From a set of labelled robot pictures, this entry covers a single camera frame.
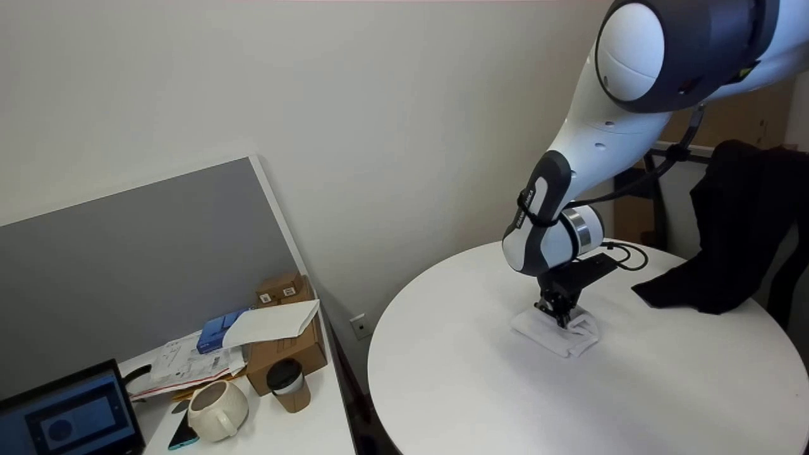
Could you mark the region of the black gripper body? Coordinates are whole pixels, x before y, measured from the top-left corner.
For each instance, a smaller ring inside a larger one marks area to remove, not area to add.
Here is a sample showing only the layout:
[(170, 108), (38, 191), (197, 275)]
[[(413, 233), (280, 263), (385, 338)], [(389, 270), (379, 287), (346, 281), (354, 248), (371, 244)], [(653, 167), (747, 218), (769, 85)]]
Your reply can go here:
[(582, 291), (616, 267), (616, 261), (599, 252), (587, 261), (560, 266), (539, 277), (536, 304), (556, 325), (566, 329)]

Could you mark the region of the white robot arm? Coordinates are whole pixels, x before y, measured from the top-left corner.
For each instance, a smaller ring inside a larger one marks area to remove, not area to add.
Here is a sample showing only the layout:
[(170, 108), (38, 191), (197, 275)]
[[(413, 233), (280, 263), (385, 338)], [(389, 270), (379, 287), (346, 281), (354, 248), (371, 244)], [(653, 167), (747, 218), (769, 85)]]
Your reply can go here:
[(806, 67), (809, 0), (611, 0), (568, 112), (515, 196), (501, 248), (556, 325), (610, 261), (589, 190), (629, 168), (683, 108)]

